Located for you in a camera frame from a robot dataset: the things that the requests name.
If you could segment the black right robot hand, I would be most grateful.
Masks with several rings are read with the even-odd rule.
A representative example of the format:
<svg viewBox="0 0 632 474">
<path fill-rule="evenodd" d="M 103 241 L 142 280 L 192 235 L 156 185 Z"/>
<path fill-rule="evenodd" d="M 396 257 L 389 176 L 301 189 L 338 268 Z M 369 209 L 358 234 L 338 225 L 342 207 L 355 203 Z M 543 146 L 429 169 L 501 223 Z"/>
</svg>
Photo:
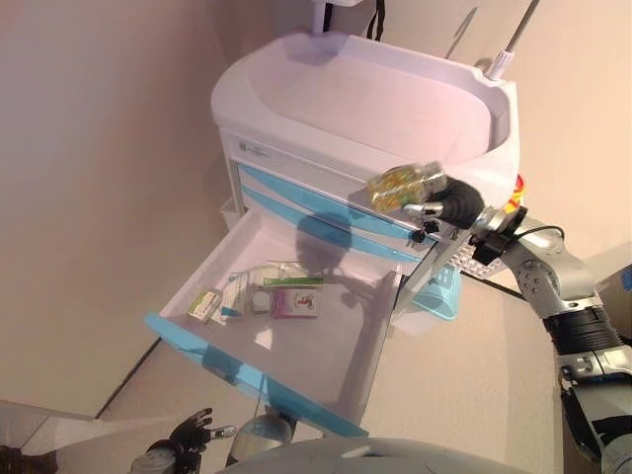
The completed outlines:
<svg viewBox="0 0 632 474">
<path fill-rule="evenodd" d="M 402 169 L 411 176 L 413 184 L 421 185 L 402 207 L 411 219 L 438 218 L 466 230 L 485 208 L 483 198 L 475 188 L 446 174 L 437 162 L 404 165 Z"/>
</svg>

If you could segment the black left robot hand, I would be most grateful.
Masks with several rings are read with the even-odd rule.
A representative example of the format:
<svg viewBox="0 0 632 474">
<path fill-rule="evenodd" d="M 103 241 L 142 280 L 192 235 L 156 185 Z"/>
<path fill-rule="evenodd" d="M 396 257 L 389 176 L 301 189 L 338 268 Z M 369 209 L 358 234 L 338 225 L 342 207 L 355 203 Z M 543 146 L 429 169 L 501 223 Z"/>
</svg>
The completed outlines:
<svg viewBox="0 0 632 474">
<path fill-rule="evenodd" d="M 213 428 L 212 409 L 205 408 L 181 422 L 170 434 L 169 440 L 179 449 L 178 465 L 183 473 L 193 473 L 201 463 L 201 454 L 215 440 L 234 437 L 237 429 L 234 426 Z"/>
</svg>

